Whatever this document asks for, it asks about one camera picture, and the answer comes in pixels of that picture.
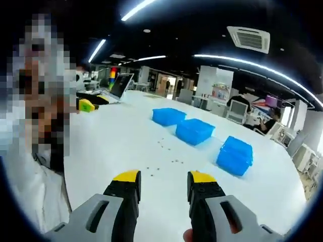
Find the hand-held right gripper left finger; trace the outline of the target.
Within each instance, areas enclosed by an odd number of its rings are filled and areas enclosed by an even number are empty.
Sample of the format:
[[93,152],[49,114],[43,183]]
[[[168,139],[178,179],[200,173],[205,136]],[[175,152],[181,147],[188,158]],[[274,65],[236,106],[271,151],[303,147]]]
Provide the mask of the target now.
[[133,241],[139,216],[141,172],[117,175],[103,194],[95,194],[44,235],[47,241]]

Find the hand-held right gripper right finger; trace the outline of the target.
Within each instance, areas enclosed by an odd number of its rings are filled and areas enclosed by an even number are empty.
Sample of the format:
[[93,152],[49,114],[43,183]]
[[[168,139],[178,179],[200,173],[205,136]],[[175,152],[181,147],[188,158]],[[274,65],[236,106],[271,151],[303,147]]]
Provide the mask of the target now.
[[199,171],[187,174],[193,241],[282,241],[233,195],[226,195],[214,177]]

